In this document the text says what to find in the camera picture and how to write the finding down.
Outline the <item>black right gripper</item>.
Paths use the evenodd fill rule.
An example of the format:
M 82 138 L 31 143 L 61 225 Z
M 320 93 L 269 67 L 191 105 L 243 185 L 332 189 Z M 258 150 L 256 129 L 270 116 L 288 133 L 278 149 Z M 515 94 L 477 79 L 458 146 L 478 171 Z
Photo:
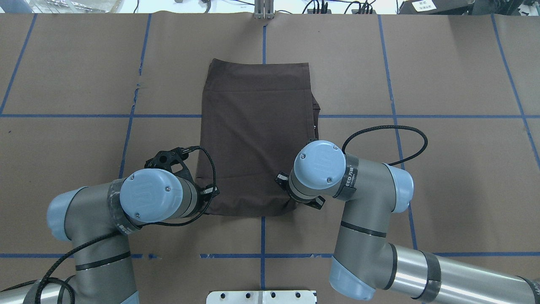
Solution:
M 321 210 L 324 203 L 326 202 L 322 196 L 317 196 L 316 198 L 301 198 L 298 194 L 293 191 L 289 175 L 284 172 L 279 172 L 276 175 L 275 182 L 278 186 L 289 195 L 289 200 L 297 202 L 298 204 L 304 204 L 310 206 L 311 208 Z

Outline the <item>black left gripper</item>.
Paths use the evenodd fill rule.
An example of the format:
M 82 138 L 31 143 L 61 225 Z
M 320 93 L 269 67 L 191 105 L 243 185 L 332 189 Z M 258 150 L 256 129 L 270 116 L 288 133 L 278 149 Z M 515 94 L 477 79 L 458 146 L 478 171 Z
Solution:
M 209 207 L 214 197 L 220 194 L 220 190 L 216 185 L 208 184 L 205 187 L 195 185 L 197 190 L 197 212 L 205 212 Z

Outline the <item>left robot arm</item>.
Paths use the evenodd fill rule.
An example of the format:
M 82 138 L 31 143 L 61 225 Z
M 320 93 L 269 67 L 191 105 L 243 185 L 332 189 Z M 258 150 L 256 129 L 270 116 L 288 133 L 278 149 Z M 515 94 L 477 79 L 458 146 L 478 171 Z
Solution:
M 197 220 L 219 190 L 163 169 L 58 195 L 47 210 L 54 237 L 73 249 L 42 278 L 1 292 L 2 304 L 138 304 L 129 235 L 147 225 Z

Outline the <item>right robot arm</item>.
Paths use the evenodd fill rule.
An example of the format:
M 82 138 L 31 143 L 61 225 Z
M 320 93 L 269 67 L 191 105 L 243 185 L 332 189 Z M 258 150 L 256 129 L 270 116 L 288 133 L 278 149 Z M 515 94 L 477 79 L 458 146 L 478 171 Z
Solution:
M 275 181 L 292 200 L 317 209 L 324 196 L 345 202 L 329 275 L 332 288 L 344 296 L 369 301 L 381 289 L 425 304 L 539 302 L 538 281 L 389 243 L 391 214 L 407 210 L 413 198 L 407 171 L 316 140 Z

